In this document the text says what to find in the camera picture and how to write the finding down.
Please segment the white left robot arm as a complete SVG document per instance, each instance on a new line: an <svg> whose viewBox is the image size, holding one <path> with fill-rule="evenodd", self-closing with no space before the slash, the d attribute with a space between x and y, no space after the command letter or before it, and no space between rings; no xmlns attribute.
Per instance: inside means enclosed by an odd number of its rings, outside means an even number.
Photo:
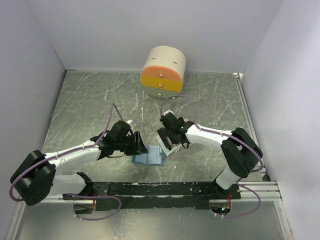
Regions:
<svg viewBox="0 0 320 240"><path fill-rule="evenodd" d="M119 120L111 129L73 148L51 153L30 152L10 178L9 196L28 206L59 194L76 194L83 200L89 199L94 192L89 178L84 173L67 176L63 172L84 163L113 158L115 151L125 156L149 152L140 132L133 131L129 123Z"/></svg>

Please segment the blue card holder wallet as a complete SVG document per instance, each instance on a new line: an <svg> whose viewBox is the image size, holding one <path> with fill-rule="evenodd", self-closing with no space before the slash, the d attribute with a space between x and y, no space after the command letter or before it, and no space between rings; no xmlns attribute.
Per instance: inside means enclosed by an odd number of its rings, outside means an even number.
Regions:
<svg viewBox="0 0 320 240"><path fill-rule="evenodd" d="M147 145L148 153L134 155L131 159L133 164L163 166L167 157L161 146Z"/></svg>

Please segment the white card tray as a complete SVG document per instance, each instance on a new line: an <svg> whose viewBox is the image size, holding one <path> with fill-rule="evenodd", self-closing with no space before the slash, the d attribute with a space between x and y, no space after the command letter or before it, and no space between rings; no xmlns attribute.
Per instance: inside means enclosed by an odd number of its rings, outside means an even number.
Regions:
<svg viewBox="0 0 320 240"><path fill-rule="evenodd" d="M171 154L178 153L183 148L181 143L176 144L171 142L169 138L169 131L165 127L157 130L156 139L167 157Z"/></svg>

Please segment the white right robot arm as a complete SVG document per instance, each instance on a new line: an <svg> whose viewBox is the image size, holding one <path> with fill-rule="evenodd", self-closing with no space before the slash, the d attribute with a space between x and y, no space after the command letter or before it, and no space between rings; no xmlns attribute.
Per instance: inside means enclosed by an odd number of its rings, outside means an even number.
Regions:
<svg viewBox="0 0 320 240"><path fill-rule="evenodd" d="M183 117L177 118L170 110L160 116L160 122L163 127L157 130L158 141L167 156L194 144L222 151L227 167L212 186L212 193L218 199L228 195L230 187L247 178L262 160L263 152L243 128L230 131L203 127Z"/></svg>

